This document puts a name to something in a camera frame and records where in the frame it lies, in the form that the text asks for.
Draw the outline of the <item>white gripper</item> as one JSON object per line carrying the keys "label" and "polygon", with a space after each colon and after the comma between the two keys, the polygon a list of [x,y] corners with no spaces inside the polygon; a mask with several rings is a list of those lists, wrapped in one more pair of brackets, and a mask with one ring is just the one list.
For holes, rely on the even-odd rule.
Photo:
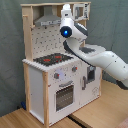
{"label": "white gripper", "polygon": [[72,19],[72,12],[69,4],[64,4],[61,10],[61,19],[70,18]]}

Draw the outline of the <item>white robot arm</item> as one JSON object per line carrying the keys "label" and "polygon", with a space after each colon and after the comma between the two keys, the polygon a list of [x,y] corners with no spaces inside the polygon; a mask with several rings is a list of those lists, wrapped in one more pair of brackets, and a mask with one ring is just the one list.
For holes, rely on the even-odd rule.
{"label": "white robot arm", "polygon": [[128,64],[112,51],[106,51],[89,55],[80,50],[80,45],[87,38],[88,32],[85,26],[74,21],[69,4],[65,4],[61,10],[60,33],[65,38],[64,49],[77,56],[91,66],[102,68],[110,76],[116,79],[117,85],[128,90]]}

